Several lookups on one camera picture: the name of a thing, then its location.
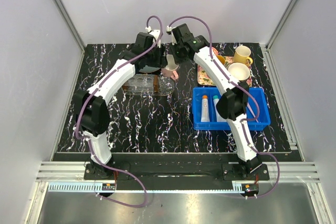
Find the clear acrylic tray wooden handles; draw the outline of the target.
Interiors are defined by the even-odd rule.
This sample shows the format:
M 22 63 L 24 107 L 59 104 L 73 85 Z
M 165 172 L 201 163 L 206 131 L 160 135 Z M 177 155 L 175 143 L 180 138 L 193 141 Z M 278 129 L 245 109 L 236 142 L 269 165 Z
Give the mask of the clear acrylic tray wooden handles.
M 166 96 L 174 92 L 175 81 L 163 75 L 136 74 L 122 86 L 128 95 L 159 95 Z

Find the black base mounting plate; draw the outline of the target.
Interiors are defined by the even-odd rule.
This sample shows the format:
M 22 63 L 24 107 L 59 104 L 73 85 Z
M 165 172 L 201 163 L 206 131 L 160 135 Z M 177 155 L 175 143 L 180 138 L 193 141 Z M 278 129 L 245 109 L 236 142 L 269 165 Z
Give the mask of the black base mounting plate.
M 126 154 L 114 153 L 109 166 L 113 171 L 90 161 L 85 180 L 116 179 L 117 189 L 139 189 L 135 175 L 150 191 L 231 189 L 234 181 L 254 183 L 270 179 L 268 167 L 257 158 L 258 167 L 248 171 L 236 154 Z

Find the blue plastic bin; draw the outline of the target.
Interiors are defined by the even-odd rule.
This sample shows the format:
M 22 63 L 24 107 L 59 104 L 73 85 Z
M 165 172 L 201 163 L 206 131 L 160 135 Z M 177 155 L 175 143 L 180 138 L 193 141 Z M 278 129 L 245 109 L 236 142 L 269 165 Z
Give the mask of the blue plastic bin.
M 263 131 L 263 129 L 270 125 L 270 115 L 266 102 L 266 97 L 262 88 L 250 88 L 249 93 L 256 100 L 253 102 L 251 98 L 248 99 L 248 103 L 252 107 L 259 108 L 259 117 L 255 121 L 249 121 L 248 127 L 250 131 Z M 201 106 L 202 106 L 202 96 L 208 96 L 209 105 L 209 122 L 201 122 Z M 192 113 L 193 113 L 193 128 L 195 130 L 224 130 L 230 131 L 230 127 L 227 122 L 216 122 L 216 114 L 213 104 L 213 96 L 217 95 L 219 99 L 221 98 L 220 93 L 216 87 L 196 87 L 193 89 L 193 99 L 192 99 Z M 247 117 L 252 119 L 252 115 L 247 109 Z

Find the aluminium rail frame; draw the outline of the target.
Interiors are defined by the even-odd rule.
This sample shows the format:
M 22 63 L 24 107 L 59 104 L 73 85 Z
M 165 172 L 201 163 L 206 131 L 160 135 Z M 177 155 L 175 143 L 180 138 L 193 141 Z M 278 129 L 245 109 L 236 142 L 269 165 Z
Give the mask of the aluminium rail frame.
M 51 160 L 37 175 L 38 190 L 30 223 L 335 223 L 317 168 L 303 155 L 288 113 L 273 61 L 265 45 L 250 43 L 253 85 L 265 91 L 271 125 L 253 133 L 270 179 L 259 182 L 259 195 L 244 199 L 222 190 L 119 190 L 111 200 L 97 197 L 84 180 L 89 149 L 74 138 L 73 110 Z M 236 154 L 224 131 L 193 129 L 192 94 L 197 66 L 180 66 L 180 79 L 170 95 L 128 95 L 118 91 L 110 109 L 112 154 Z

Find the pink toothbrush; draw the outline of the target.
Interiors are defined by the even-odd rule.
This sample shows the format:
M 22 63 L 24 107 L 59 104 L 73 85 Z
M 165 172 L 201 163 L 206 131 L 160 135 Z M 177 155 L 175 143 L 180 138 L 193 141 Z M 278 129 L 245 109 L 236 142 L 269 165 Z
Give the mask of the pink toothbrush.
M 247 109 L 249 110 L 249 112 L 251 113 L 252 117 L 256 117 L 256 108 L 252 107 L 252 105 L 250 103 L 247 103 Z

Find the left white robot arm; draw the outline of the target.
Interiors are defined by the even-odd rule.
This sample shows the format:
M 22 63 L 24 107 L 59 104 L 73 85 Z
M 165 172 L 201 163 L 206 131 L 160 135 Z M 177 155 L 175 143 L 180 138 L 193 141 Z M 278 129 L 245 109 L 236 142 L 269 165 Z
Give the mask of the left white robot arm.
M 113 156 L 108 147 L 107 129 L 110 124 L 108 104 L 114 94 L 130 78 L 145 67 L 163 68 L 167 64 L 165 47 L 161 45 L 161 30 L 146 28 L 136 36 L 135 43 L 119 54 L 114 66 L 87 90 L 73 96 L 76 114 L 75 136 L 86 140 L 91 157 L 89 176 L 109 179 L 115 172 Z

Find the yellow mug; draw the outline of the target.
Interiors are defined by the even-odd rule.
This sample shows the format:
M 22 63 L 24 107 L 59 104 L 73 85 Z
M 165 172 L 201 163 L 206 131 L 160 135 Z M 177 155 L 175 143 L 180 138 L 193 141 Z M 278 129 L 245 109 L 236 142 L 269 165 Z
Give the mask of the yellow mug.
M 233 62 L 242 63 L 249 67 L 253 64 L 253 59 L 250 56 L 251 56 L 250 48 L 243 45 L 238 46 L 233 56 Z

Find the pink ceramic mug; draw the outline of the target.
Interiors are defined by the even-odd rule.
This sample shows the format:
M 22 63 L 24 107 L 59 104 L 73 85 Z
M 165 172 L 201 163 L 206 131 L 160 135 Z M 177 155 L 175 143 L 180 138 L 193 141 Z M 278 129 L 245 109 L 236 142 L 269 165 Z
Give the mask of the pink ceramic mug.
M 164 75 L 167 78 L 171 78 L 174 81 L 177 81 L 179 79 L 177 70 L 179 68 L 179 65 L 175 63 L 173 55 L 166 55 L 167 59 L 167 65 L 161 69 L 162 75 Z

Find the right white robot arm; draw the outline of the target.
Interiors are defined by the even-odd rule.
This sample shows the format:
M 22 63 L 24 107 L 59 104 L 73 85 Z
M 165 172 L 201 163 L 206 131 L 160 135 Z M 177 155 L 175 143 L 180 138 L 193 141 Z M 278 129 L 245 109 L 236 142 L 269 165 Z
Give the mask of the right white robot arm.
M 252 179 L 262 161 L 252 143 L 247 124 L 247 103 L 248 99 L 253 99 L 248 84 L 234 78 L 214 54 L 212 44 L 202 35 L 195 37 L 187 24 L 168 26 L 166 32 L 172 37 L 171 50 L 175 62 L 193 60 L 216 85 L 220 93 L 217 111 L 227 121 L 237 147 L 239 164 L 234 173 L 245 180 Z

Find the blue mug orange interior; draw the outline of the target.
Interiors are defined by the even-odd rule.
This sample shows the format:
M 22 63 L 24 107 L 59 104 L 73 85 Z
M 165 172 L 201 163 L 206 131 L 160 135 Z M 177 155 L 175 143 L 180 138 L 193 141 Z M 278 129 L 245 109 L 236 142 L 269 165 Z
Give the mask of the blue mug orange interior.
M 225 63 L 226 63 L 226 59 L 225 59 L 225 57 L 220 56 L 220 55 L 217 55 L 216 57 L 217 57 L 217 59 L 218 59 L 223 65 L 225 65 Z

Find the floral serving tray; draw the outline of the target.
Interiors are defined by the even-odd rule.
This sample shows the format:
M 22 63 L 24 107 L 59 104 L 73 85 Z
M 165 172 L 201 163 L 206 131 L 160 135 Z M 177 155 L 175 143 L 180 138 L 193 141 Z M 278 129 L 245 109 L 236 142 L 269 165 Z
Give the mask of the floral serving tray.
M 216 56 L 217 55 L 222 56 L 215 47 L 213 47 L 213 52 L 214 52 L 214 54 Z M 233 62 L 233 56 L 232 57 L 230 57 L 230 56 L 223 56 L 223 57 L 225 57 L 225 59 L 226 59 L 226 63 L 223 66 L 226 69 L 228 69 L 229 65 L 232 64 L 232 63 L 234 63 Z M 248 68 L 250 69 L 250 78 L 248 80 L 246 80 L 246 82 L 251 87 L 252 86 L 251 66 L 249 66 Z M 207 75 L 206 71 L 200 65 L 198 65 L 198 67 L 197 67 L 197 82 L 200 85 L 203 85 L 203 86 L 215 86 L 215 84 L 212 81 L 212 79 Z

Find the orange cap toothpaste tube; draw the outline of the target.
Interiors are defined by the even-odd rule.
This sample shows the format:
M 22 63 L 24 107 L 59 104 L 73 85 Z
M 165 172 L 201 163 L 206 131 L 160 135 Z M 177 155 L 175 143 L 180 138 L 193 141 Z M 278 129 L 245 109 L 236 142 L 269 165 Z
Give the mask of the orange cap toothpaste tube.
M 202 96 L 202 106 L 201 106 L 201 122 L 209 122 L 209 105 L 208 105 L 208 96 Z

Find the teal cap toothpaste tube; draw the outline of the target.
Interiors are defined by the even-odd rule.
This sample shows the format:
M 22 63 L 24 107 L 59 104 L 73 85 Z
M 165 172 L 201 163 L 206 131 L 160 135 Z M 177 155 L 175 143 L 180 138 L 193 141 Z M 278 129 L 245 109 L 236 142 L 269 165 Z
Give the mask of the teal cap toothpaste tube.
M 213 104 L 214 104 L 214 110 L 215 110 L 215 114 L 216 114 L 216 122 L 226 122 L 226 120 L 221 117 L 221 115 L 219 114 L 218 110 L 217 110 L 217 104 L 219 102 L 219 97 L 217 95 L 213 96 Z

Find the teal ceramic plate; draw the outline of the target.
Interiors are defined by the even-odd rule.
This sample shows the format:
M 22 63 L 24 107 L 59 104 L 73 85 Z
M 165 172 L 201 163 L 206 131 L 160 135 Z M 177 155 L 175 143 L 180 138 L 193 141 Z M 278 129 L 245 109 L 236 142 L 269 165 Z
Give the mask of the teal ceramic plate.
M 142 69 L 139 70 L 139 73 L 141 74 L 151 74 L 153 72 L 157 72 L 161 70 L 160 67 L 150 67 L 150 66 L 145 66 Z

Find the white cream mug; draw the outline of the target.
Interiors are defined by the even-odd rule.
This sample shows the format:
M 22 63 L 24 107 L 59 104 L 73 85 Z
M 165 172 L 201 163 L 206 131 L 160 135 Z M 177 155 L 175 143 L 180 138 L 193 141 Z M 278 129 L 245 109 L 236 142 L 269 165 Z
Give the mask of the white cream mug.
M 230 64 L 228 71 L 239 81 L 246 81 L 250 78 L 250 69 L 243 63 L 234 62 Z

